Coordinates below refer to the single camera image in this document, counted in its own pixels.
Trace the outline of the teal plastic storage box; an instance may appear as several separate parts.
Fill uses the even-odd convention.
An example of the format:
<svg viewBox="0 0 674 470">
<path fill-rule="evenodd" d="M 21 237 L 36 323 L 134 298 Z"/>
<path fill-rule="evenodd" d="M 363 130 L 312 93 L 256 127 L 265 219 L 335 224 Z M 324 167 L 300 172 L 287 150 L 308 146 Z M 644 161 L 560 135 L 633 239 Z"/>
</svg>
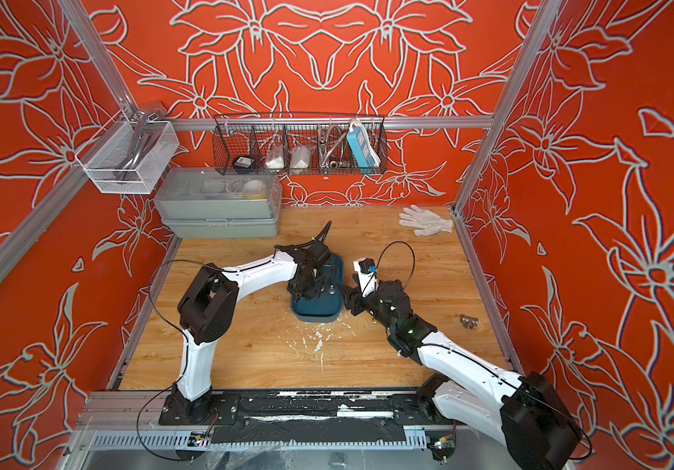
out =
<svg viewBox="0 0 674 470">
<path fill-rule="evenodd" d="M 323 266 L 324 283 L 312 299 L 291 298 L 291 311 L 297 319 L 306 323 L 330 323 L 343 310 L 343 297 L 339 284 L 344 281 L 344 262 L 332 255 Z"/>
</svg>

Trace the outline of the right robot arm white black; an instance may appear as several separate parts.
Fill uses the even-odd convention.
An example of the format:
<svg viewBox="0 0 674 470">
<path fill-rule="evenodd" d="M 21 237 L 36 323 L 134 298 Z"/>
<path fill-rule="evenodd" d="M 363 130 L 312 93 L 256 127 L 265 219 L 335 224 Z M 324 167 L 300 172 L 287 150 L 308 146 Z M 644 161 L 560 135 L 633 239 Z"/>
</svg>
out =
<svg viewBox="0 0 674 470">
<path fill-rule="evenodd" d="M 442 417 L 502 444 L 522 469 L 561 469 L 585 435 L 542 375 L 523 376 L 482 360 L 417 315 L 401 281 L 342 286 L 352 315 L 369 313 L 403 358 L 445 376 L 431 399 Z"/>
</svg>

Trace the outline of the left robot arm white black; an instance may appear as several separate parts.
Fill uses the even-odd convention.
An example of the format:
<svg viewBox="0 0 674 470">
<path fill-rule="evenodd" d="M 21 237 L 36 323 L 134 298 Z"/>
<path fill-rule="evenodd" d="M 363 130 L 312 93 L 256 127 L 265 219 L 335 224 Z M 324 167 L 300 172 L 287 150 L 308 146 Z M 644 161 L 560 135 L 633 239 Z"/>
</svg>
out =
<svg viewBox="0 0 674 470">
<path fill-rule="evenodd" d="M 170 386 L 160 425 L 200 424 L 211 414 L 211 370 L 217 343 L 231 327 L 237 304 L 252 293 L 285 282 L 294 302 L 326 291 L 332 253 L 326 238 L 332 223 L 309 242 L 277 245 L 273 255 L 242 266 L 202 264 L 178 303 L 184 351 L 181 371 Z"/>
</svg>

